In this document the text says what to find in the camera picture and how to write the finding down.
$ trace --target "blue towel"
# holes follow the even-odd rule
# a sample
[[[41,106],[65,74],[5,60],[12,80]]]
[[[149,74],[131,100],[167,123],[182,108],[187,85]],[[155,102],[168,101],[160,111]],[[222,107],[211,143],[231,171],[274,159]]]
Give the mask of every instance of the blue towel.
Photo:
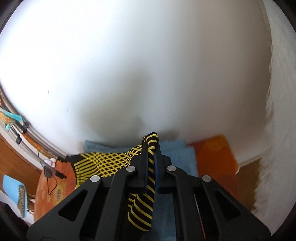
[[[185,140],[160,142],[161,154],[169,156],[172,164],[187,174],[198,176],[194,148],[186,147]],[[99,143],[85,141],[84,152],[120,153],[132,147],[108,147]],[[175,214],[172,194],[155,193],[152,228],[141,241],[176,241]]]

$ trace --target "black cable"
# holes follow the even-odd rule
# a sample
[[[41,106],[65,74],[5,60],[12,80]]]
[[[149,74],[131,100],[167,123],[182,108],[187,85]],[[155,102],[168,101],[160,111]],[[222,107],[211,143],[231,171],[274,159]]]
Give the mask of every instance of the black cable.
[[[52,177],[55,179],[56,181],[56,185],[54,187],[54,189],[56,189],[57,187],[57,179],[54,177],[54,175],[52,175]],[[46,181],[47,181],[47,192],[48,192],[48,195],[50,196],[50,194],[53,192],[54,189],[51,190],[51,192],[49,193],[49,188],[48,188],[48,177],[46,178]]]

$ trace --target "round metal screw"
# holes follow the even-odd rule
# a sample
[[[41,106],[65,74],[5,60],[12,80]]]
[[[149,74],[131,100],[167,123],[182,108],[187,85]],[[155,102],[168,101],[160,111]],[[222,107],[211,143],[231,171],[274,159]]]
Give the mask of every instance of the round metal screw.
[[[100,177],[98,176],[98,175],[93,175],[93,176],[91,176],[91,181],[93,182],[93,183],[96,183],[96,182],[98,182],[100,180]]]
[[[175,170],[177,170],[175,166],[168,166],[168,171],[174,172]]]
[[[136,169],[136,168],[135,168],[134,166],[128,166],[128,167],[126,168],[126,170],[127,170],[128,172],[133,172],[135,169]]]
[[[209,175],[204,175],[203,177],[202,177],[202,179],[203,179],[203,181],[205,181],[205,182],[210,182],[211,180],[212,180],[212,178],[209,176]]]

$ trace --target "black and yellow garment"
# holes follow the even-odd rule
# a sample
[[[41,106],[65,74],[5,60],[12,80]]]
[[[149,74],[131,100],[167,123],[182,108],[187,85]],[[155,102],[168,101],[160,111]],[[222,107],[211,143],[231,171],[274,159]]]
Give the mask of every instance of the black and yellow garment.
[[[144,142],[148,145],[148,191],[144,194],[129,194],[127,218],[139,230],[148,231],[151,228],[153,214],[155,193],[154,151],[158,143],[158,135],[155,132],[150,133],[144,137]],[[92,175],[107,177],[115,174],[119,169],[127,167],[130,165],[131,158],[141,154],[141,150],[142,144],[125,153],[91,152],[80,154],[81,160],[73,164],[76,173],[76,188]]]

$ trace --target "brown wooden panel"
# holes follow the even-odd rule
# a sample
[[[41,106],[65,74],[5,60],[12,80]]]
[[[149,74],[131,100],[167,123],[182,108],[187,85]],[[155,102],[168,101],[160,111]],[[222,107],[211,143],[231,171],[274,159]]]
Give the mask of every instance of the brown wooden panel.
[[[25,160],[0,135],[0,189],[3,175],[6,174],[22,182],[28,194],[35,195],[41,170]]]

